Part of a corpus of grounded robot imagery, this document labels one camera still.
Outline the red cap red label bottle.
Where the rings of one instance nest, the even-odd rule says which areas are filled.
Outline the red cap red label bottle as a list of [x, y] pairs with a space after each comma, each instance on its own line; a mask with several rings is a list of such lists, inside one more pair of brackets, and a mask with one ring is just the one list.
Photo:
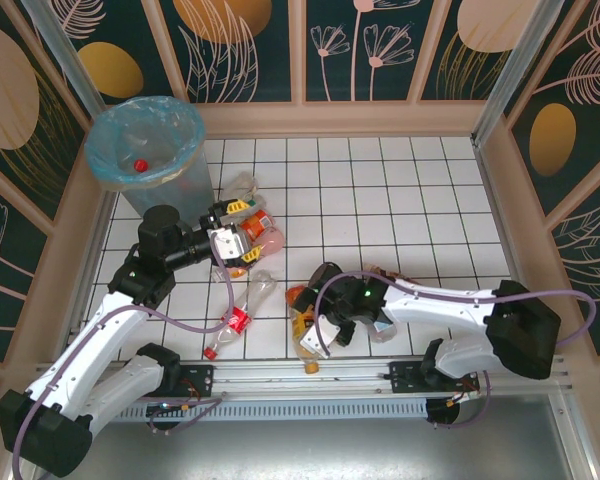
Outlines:
[[121, 135], [115, 144], [115, 157], [118, 168], [124, 172], [144, 173], [149, 169], [145, 138], [134, 135]]

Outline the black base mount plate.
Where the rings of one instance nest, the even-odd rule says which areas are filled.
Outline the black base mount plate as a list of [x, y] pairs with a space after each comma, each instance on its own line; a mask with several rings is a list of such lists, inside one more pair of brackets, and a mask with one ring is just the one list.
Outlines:
[[200, 400], [212, 395], [213, 382], [213, 365], [183, 365], [174, 393], [185, 399]]
[[394, 393], [470, 393], [481, 387], [476, 376], [452, 378], [435, 368], [425, 368], [421, 361], [395, 361], [389, 363], [389, 371], [383, 375]]

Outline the pink drink bottle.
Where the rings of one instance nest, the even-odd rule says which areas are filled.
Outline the pink drink bottle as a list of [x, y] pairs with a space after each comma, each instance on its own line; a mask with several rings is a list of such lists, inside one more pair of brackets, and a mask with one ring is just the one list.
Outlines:
[[[285, 243], [284, 235], [276, 227], [271, 227], [265, 230], [252, 243], [252, 248], [260, 249], [260, 259], [252, 266], [254, 267], [260, 260], [279, 252]], [[227, 274], [224, 274], [218, 267], [213, 267], [211, 271], [211, 279], [214, 282], [224, 281], [226, 277], [237, 279], [247, 274], [251, 268], [231, 268], [227, 267]]]

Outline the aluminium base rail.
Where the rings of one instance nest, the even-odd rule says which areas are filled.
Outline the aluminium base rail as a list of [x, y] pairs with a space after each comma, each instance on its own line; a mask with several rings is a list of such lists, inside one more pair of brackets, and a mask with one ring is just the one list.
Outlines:
[[[320, 363], [316, 374], [308, 375], [299, 360], [227, 360], [197, 363], [213, 369], [211, 394], [229, 400], [305, 400], [388, 397], [389, 372], [393, 357], [335, 358]], [[571, 393], [573, 381], [560, 357], [544, 380], [532, 380], [513, 373], [491, 372], [491, 393], [496, 396]]]

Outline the crushed red label cola bottle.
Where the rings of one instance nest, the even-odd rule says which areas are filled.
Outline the crushed red label cola bottle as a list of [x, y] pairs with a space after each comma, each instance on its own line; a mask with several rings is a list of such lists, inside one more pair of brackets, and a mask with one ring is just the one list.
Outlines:
[[234, 301], [230, 314], [222, 317], [221, 321], [228, 318], [226, 325], [214, 334], [205, 347], [205, 358], [216, 360], [222, 350], [241, 338], [253, 316], [275, 290], [276, 284], [277, 280], [266, 270], [259, 270], [253, 275], [248, 288]]

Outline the crushed clear green-ring bottle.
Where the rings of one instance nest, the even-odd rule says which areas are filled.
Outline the crushed clear green-ring bottle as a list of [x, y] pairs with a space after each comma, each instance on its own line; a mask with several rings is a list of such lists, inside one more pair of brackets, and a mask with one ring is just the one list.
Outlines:
[[254, 211], [258, 205], [257, 191], [256, 179], [248, 172], [241, 172], [221, 190], [219, 199], [237, 204], [241, 207], [240, 213], [247, 213]]

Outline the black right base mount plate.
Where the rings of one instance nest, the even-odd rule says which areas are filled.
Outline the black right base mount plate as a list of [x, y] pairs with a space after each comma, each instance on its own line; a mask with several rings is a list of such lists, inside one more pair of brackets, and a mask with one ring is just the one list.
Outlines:
[[470, 393], [481, 387], [476, 376], [452, 378], [435, 368], [425, 368], [421, 361], [395, 361], [389, 363], [389, 371], [383, 375], [394, 393]]

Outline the brown coffee drink bottle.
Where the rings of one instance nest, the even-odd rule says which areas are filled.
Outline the brown coffee drink bottle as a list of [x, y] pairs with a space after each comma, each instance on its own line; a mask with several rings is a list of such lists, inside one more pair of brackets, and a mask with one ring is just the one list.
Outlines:
[[378, 275], [381, 275], [385, 278], [390, 278], [392, 280], [404, 280], [404, 281], [409, 281], [409, 278], [402, 275], [399, 272], [394, 272], [394, 271], [389, 271], [389, 270], [385, 270], [381, 267], [378, 267], [376, 265], [366, 265], [364, 270], [366, 272], [371, 272], [371, 273], [375, 273]]

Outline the translucent grey waste bin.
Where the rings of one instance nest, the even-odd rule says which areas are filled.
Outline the translucent grey waste bin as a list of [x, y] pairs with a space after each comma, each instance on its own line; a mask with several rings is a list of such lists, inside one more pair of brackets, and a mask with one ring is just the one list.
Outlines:
[[156, 205], [171, 205], [183, 221], [197, 226], [199, 217], [215, 199], [204, 144], [197, 161], [177, 178], [154, 188], [113, 192], [121, 193], [140, 215]]

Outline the orange label plastic bottle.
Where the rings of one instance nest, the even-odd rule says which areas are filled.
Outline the orange label plastic bottle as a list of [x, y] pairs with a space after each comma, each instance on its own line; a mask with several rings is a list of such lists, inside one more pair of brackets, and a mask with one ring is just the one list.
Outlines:
[[273, 217], [263, 209], [248, 217], [240, 224], [240, 228], [252, 241], [257, 239], [265, 230], [275, 225]]

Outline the aluminium frame post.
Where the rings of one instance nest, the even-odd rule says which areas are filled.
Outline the aluminium frame post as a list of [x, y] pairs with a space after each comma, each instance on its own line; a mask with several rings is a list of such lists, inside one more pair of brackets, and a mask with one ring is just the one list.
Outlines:
[[472, 144], [480, 150], [489, 139], [517, 86], [555, 24], [565, 0], [540, 0], [498, 76], [477, 120]]
[[104, 0], [19, 0], [92, 118], [105, 110], [102, 96], [73, 40], [87, 40], [106, 17]]

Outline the brushed metal plate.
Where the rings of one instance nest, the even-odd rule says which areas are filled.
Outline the brushed metal plate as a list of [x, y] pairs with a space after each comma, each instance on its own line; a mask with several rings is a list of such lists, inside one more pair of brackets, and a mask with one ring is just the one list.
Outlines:
[[106, 427], [63, 480], [599, 480], [544, 395], [496, 397], [475, 424], [207, 421], [159, 437]]

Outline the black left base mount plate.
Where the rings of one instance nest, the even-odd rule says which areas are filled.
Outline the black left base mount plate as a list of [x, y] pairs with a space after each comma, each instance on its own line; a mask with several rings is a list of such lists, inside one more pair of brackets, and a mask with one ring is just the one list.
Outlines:
[[213, 365], [183, 365], [174, 393], [185, 399], [200, 400], [212, 395], [213, 382]]

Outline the orange juice bottle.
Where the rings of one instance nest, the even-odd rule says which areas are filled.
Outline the orange juice bottle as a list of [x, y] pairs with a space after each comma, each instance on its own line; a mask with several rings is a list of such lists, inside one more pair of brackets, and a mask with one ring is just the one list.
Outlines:
[[296, 308], [298, 294], [305, 286], [297, 285], [288, 289], [285, 298], [288, 306], [289, 318], [291, 321], [292, 343], [295, 354], [304, 364], [304, 371], [307, 375], [313, 375], [319, 372], [319, 357], [308, 352], [300, 345], [301, 337], [314, 324], [314, 307], [307, 311], [299, 311]]

